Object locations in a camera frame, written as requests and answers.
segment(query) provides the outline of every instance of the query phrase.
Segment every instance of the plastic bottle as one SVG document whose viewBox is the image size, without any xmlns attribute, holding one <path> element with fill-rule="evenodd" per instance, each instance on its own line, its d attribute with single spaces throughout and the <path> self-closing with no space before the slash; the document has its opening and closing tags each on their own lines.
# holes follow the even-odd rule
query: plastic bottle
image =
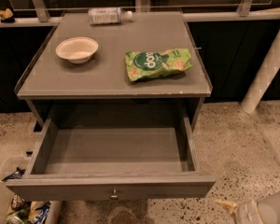
<svg viewBox="0 0 280 224">
<path fill-rule="evenodd" d="M 131 11 L 124 11 L 119 7 L 91 8 L 88 11 L 91 25 L 122 23 L 132 19 Z"/>
</svg>

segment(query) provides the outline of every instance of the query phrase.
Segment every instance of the snack bag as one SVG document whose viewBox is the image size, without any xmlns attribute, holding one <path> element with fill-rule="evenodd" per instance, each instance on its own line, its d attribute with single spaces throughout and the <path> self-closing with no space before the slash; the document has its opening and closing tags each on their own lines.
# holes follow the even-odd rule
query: snack bag
<svg viewBox="0 0 280 224">
<path fill-rule="evenodd" d="M 188 49 L 168 49 L 165 52 L 134 52 L 125 54 L 130 81 L 168 77 L 182 73 L 193 65 Z"/>
</svg>

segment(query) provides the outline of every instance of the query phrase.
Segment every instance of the gray tabletop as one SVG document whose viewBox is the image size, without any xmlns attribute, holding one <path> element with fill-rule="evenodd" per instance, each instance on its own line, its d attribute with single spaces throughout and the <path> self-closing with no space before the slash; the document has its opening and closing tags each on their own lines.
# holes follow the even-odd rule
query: gray tabletop
<svg viewBox="0 0 280 224">
<path fill-rule="evenodd" d="M 99 44 L 95 59 L 71 64 L 56 47 L 77 36 Z M 131 83 L 125 64 L 128 51 L 188 48 L 193 67 L 184 75 Z M 91 26 L 87 13 L 67 13 L 18 92 L 22 99 L 205 97 L 211 93 L 207 74 L 195 53 L 178 12 L 134 13 L 133 21 Z"/>
</svg>

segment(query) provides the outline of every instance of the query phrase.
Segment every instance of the concrete floor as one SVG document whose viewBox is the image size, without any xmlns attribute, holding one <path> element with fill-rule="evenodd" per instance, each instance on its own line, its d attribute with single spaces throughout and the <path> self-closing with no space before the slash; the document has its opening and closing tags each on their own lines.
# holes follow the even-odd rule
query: concrete floor
<svg viewBox="0 0 280 224">
<path fill-rule="evenodd" d="M 31 113 L 0 114 L 0 166 L 8 157 L 33 150 Z M 216 184 L 202 199 L 66 202 L 60 223 L 110 223 L 120 211 L 137 224 L 232 223 L 215 199 L 261 199 L 280 190 L 280 101 L 260 102 L 246 114 L 238 103 L 204 104 L 194 131 L 201 168 Z"/>
</svg>

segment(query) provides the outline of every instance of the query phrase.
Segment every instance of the bowl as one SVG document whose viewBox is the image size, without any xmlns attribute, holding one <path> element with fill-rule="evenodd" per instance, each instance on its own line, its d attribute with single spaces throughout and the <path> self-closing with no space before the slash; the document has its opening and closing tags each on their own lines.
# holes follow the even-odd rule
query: bowl
<svg viewBox="0 0 280 224">
<path fill-rule="evenodd" d="M 99 45 L 88 37 L 74 37 L 63 41 L 56 48 L 56 54 L 70 63 L 85 63 L 96 52 Z"/>
</svg>

